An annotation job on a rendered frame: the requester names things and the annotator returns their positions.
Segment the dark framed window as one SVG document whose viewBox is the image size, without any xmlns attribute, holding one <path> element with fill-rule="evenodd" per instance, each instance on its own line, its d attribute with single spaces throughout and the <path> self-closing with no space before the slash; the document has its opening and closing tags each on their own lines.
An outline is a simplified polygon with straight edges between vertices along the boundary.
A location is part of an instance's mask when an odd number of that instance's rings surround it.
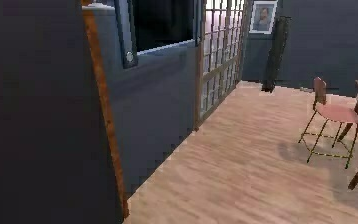
<svg viewBox="0 0 358 224">
<path fill-rule="evenodd" d="M 205 0 L 113 0 L 122 64 L 138 65 L 144 55 L 173 54 L 201 42 Z"/>
</svg>

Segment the dark door with brown edge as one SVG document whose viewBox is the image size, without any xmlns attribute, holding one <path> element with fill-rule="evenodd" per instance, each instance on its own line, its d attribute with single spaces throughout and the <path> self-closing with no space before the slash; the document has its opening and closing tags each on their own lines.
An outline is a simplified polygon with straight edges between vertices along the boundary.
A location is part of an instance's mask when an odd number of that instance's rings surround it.
<svg viewBox="0 0 358 224">
<path fill-rule="evenodd" d="M 79 0 L 0 0 L 0 224 L 122 224 Z"/>
</svg>

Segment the white framed portrait picture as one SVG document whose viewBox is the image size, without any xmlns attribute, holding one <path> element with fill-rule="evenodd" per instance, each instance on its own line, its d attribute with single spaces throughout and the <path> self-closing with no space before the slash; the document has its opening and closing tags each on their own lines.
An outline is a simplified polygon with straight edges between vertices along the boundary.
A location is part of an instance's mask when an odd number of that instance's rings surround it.
<svg viewBox="0 0 358 224">
<path fill-rule="evenodd" d="M 249 32 L 270 35 L 277 11 L 277 0 L 255 1 L 253 3 Z"/>
</svg>

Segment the brown lattice glass door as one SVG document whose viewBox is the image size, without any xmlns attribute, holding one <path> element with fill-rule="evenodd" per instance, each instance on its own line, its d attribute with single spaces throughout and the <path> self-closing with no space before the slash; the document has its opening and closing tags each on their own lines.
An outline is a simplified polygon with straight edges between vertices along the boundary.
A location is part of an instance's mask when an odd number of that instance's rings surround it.
<svg viewBox="0 0 358 224">
<path fill-rule="evenodd" d="M 201 0 L 193 130 L 235 89 L 253 0 Z"/>
</svg>

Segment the tall black floor lamp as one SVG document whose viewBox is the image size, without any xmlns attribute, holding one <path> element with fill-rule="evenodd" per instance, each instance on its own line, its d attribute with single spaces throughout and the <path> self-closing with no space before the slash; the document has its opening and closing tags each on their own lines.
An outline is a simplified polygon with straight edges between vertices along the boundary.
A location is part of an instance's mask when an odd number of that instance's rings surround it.
<svg viewBox="0 0 358 224">
<path fill-rule="evenodd" d="M 262 90 L 272 93 L 275 89 L 277 76 L 279 75 L 283 53 L 288 39 L 290 21 L 289 16 L 280 16 L 275 21 L 275 30 L 272 46 L 268 54 L 265 75 L 262 82 Z"/>
</svg>

